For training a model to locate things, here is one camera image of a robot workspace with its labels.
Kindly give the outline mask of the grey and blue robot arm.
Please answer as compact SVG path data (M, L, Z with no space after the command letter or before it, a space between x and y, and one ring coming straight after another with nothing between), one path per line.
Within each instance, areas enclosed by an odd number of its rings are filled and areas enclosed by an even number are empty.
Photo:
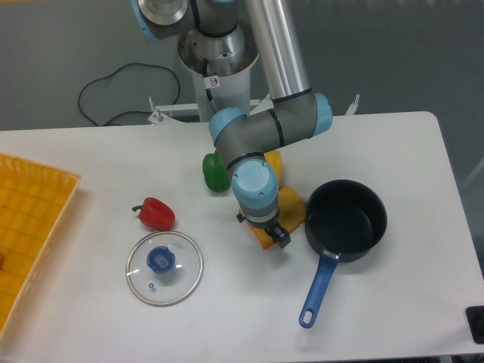
M265 154L327 131L333 114L310 86L290 3L248 1L246 9L248 21L234 1L132 3L147 38L178 37L200 118L240 205L238 220L285 247L279 182Z

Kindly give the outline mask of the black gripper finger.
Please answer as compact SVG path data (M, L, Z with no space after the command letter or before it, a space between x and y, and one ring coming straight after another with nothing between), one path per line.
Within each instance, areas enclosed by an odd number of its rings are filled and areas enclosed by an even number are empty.
M279 222L265 228L264 231L281 249L291 242L290 233Z

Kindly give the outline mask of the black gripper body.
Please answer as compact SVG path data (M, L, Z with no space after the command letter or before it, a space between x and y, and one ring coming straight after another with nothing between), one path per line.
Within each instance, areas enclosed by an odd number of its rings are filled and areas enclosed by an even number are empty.
M248 222L260 229L270 229L276 226L279 218L279 208L268 209L241 209L236 215L239 223Z

